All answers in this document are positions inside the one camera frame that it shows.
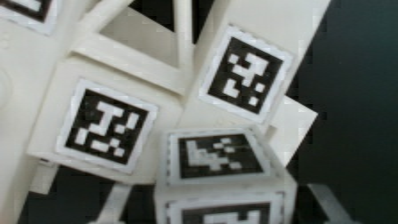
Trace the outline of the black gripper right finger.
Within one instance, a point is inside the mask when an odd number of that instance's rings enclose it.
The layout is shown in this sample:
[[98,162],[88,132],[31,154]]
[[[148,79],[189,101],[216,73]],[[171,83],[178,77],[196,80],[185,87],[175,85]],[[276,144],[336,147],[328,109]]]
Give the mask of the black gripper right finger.
[[363,224],[352,219],[326,184],[299,186],[296,224]]

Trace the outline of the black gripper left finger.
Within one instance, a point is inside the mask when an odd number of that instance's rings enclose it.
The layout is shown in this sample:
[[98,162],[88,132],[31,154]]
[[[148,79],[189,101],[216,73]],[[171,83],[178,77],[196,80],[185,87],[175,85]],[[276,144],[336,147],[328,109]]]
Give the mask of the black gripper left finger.
[[88,224],[157,224],[155,186],[116,183],[98,218]]

